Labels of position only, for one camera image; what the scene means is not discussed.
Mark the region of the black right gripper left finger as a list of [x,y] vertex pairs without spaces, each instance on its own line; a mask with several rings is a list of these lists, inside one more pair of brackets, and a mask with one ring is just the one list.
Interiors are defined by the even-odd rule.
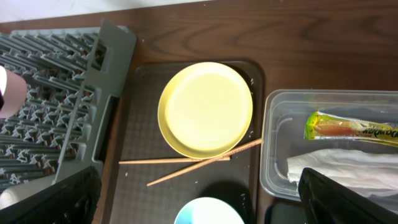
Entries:
[[101,178],[87,167],[1,210],[1,223],[92,223]]

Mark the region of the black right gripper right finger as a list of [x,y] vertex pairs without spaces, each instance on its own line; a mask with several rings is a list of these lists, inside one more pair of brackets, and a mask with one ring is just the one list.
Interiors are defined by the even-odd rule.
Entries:
[[308,224],[397,224],[397,214],[305,168],[298,192]]

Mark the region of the white napkin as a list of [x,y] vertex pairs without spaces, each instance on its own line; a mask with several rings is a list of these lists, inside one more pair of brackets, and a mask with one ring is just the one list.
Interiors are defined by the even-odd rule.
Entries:
[[397,154],[321,149],[287,159],[287,178],[298,183],[311,168],[363,197],[397,194]]

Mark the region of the yellow green snack wrapper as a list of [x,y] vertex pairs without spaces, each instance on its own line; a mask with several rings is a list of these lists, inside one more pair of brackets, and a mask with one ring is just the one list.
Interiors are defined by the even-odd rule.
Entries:
[[316,111],[307,119],[304,138],[347,139],[397,147],[397,126]]

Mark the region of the light blue bowl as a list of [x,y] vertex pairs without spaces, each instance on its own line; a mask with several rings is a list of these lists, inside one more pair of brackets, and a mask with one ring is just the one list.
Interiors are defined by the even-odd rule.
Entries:
[[181,208],[174,224],[244,224],[244,221],[228,203],[213,197],[200,197]]

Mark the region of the pink white bowl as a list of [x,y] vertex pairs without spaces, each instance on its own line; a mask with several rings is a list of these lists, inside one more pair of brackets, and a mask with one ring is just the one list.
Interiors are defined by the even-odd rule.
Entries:
[[25,102],[27,83],[16,73],[1,66],[1,119],[14,116]]

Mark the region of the white paper cup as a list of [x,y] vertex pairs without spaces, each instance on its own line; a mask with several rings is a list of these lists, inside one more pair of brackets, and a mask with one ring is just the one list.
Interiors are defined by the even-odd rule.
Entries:
[[1,193],[1,209],[14,205],[52,185],[55,175],[49,175],[26,183],[13,185]]

